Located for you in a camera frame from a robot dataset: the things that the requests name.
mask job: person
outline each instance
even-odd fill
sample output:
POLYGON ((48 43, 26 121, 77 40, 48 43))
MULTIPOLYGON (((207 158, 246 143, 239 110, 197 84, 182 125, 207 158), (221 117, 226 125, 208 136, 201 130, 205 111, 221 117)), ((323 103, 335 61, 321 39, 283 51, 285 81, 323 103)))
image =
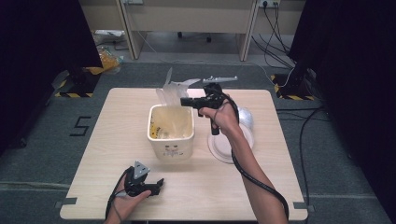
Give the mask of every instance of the person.
MULTIPOLYGON (((245 138, 239 126, 233 107, 228 100, 225 100, 219 109, 203 107, 199 110, 199 113, 214 120, 214 128, 219 127, 221 132, 228 138, 233 153, 243 169, 265 185, 274 189, 274 185, 257 163, 250 145, 248 144, 248 140, 245 138)), ((242 179, 253 213, 259 223, 278 224, 288 222, 283 205, 278 198, 250 182, 244 176, 242 176, 242 179)), ((112 206, 105 223, 120 223, 120 221, 127 218, 134 211, 134 208, 147 198, 149 194, 149 191, 145 191, 134 198, 129 196, 116 197, 114 206, 117 207, 117 209, 114 209, 114 206, 112 206)))

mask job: hand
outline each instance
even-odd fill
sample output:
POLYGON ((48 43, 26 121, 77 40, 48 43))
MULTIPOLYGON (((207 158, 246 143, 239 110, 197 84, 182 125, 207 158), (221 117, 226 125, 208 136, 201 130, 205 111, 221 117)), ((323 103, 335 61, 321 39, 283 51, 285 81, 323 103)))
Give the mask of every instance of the hand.
POLYGON ((214 120, 213 128, 220 127, 221 132, 228 136, 231 131, 239 130, 239 124, 231 103, 224 100, 219 109, 203 107, 199 113, 214 120))
MULTIPOLYGON (((124 189, 125 177, 121 180, 117 187, 116 192, 124 189)), ((110 211, 108 212, 107 220, 105 223, 121 223, 125 220, 137 207, 139 203, 145 200, 151 194, 150 190, 146 190, 135 197, 128 194, 125 196, 116 196, 110 211)))

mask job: power outlet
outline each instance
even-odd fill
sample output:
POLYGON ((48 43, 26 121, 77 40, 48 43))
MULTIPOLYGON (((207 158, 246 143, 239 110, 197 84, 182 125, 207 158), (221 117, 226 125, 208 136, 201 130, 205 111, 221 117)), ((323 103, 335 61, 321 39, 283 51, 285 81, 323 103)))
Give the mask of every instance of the power outlet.
POLYGON ((260 0, 259 7, 264 7, 263 6, 264 2, 267 2, 267 8, 275 8, 275 7, 279 7, 280 5, 280 0, 275 0, 275 1, 260 0))

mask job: person's left hand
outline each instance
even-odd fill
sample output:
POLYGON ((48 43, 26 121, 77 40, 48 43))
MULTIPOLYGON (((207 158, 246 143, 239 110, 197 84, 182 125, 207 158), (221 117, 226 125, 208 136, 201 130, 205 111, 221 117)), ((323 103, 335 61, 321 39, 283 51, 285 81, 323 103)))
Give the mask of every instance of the person's left hand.
MULTIPOLYGON (((121 180, 117 187, 116 192, 124 189, 125 177, 121 180)), ((108 212, 107 220, 105 223, 121 223, 125 220, 137 207, 139 203, 145 200, 151 194, 150 190, 146 190, 135 197, 128 194, 125 196, 116 196, 110 211, 108 212)))

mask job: trash bin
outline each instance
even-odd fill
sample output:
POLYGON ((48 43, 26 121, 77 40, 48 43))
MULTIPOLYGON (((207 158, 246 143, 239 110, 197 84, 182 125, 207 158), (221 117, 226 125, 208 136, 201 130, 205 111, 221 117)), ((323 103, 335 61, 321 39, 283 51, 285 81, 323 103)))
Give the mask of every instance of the trash bin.
POLYGON ((180 161, 192 155, 194 117, 192 107, 154 105, 148 115, 148 140, 162 161, 180 161))

